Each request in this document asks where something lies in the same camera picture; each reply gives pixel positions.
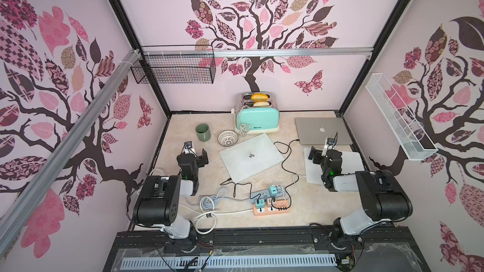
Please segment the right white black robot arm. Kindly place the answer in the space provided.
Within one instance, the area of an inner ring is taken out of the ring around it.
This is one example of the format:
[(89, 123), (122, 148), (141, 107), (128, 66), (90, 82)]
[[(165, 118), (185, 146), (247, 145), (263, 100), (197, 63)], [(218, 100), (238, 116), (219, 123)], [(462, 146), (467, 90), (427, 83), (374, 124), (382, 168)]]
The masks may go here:
[(401, 222), (413, 213), (413, 205), (388, 170), (343, 173), (344, 155), (335, 150), (337, 138), (328, 139), (322, 150), (304, 148), (306, 181), (330, 192), (358, 192), (361, 206), (334, 220), (329, 240), (344, 250), (347, 241), (385, 223)]

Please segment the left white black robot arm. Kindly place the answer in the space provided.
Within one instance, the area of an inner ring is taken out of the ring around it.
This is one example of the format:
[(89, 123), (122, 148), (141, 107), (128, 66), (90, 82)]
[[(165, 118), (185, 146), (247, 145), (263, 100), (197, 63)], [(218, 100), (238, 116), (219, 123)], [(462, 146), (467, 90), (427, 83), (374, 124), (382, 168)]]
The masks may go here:
[(195, 237), (194, 224), (178, 214), (180, 197), (195, 196), (199, 190), (199, 169), (209, 164), (205, 149), (197, 155), (193, 143), (185, 142), (176, 157), (179, 175), (150, 175), (128, 215), (132, 223), (145, 229), (156, 229), (171, 239)]

